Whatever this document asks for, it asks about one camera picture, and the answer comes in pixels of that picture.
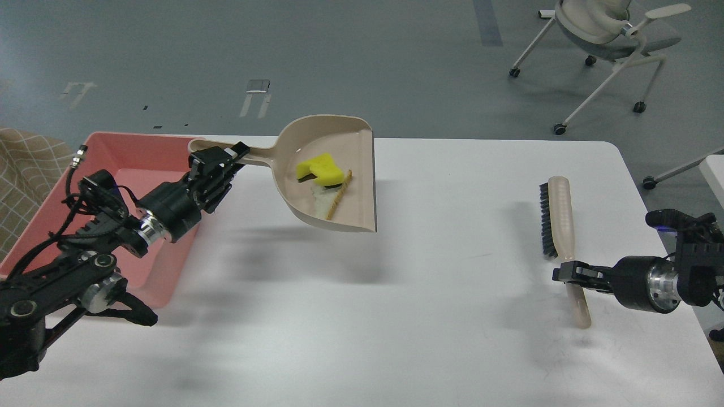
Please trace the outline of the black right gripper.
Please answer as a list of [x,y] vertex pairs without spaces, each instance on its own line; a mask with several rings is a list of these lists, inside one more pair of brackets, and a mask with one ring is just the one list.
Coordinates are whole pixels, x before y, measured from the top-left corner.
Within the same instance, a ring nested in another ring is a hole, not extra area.
[[612,295],[636,311],[669,314],[681,303],[673,262],[661,257],[625,257],[614,266],[566,261],[554,268],[553,280]]

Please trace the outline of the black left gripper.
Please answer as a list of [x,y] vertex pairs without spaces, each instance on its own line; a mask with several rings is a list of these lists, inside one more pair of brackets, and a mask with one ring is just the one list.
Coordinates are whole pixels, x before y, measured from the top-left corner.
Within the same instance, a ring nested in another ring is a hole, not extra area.
[[232,188],[235,174],[250,152],[243,142],[224,149],[213,146],[192,152],[189,172],[176,182],[163,182],[138,201],[138,208],[158,220],[166,240],[176,243],[212,213]]

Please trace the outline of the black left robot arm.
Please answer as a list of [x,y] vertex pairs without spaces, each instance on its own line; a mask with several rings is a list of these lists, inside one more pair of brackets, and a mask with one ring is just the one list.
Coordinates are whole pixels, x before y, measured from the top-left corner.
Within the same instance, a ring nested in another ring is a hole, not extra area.
[[178,242],[219,206],[250,150],[237,142],[192,152],[180,180],[135,199],[139,216],[106,170],[82,178],[77,193],[66,190],[61,227],[2,281],[2,379],[37,371],[48,347],[84,316],[155,325],[156,313],[127,290],[114,251],[141,258],[156,240]]

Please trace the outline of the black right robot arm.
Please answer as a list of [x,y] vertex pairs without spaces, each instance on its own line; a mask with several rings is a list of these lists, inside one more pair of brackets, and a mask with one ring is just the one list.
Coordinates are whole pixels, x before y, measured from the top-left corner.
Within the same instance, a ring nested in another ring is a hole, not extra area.
[[554,281],[615,296],[637,311],[673,312],[681,303],[722,309],[723,239],[712,213],[698,218],[675,209],[650,211],[645,222],[673,233],[676,248],[668,257],[624,257],[614,266],[566,261],[553,271]]

